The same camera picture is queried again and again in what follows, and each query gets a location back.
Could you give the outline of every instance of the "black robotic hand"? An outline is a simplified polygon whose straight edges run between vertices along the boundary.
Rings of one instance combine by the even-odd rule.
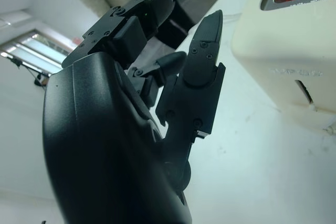
[[[172,0],[112,8],[50,77],[43,139],[67,223],[191,223],[183,190],[196,137],[211,134],[225,67],[216,66],[222,12],[204,18],[188,56],[130,69],[168,17]],[[149,113],[169,123],[162,138]]]

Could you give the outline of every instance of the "black cable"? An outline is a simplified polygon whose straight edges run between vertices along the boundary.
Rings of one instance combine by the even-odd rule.
[[[34,77],[34,79],[35,79],[36,81],[38,81],[38,83],[41,84],[41,87],[42,87],[44,90],[46,90],[45,87],[43,87],[43,85],[42,85],[42,83],[40,82],[40,80],[39,80],[37,77],[35,77],[35,75],[32,73],[32,71],[31,71],[29,68],[27,68],[27,66],[25,66],[25,65],[22,65],[22,66],[24,66],[24,67],[28,70],[28,72]]]

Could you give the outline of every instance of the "window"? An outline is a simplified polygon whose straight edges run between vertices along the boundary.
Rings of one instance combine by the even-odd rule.
[[[49,76],[59,72],[70,50],[47,36],[32,31],[0,46],[0,55],[22,61],[25,67]]]

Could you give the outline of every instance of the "toaster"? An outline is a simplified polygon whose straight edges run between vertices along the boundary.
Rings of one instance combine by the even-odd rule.
[[[336,133],[336,0],[248,0],[232,52],[278,108]]]

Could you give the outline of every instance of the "fluorescent light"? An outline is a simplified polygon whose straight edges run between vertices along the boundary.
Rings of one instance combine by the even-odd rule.
[[[13,58],[13,56],[9,55],[9,54],[6,53],[6,52],[2,52],[0,55],[3,56],[3,57],[5,57],[5,58],[9,58],[9,59],[12,59],[12,58]]]
[[[11,47],[11,48],[8,48],[6,51],[9,52],[9,53],[11,53],[11,52],[13,52],[15,49],[16,49],[16,47]]]
[[[22,44],[25,44],[25,43],[27,43],[27,42],[29,42],[29,41],[31,41],[31,40],[32,40],[32,38],[28,37],[28,38],[26,38],[25,40],[23,40],[21,43],[22,43]]]

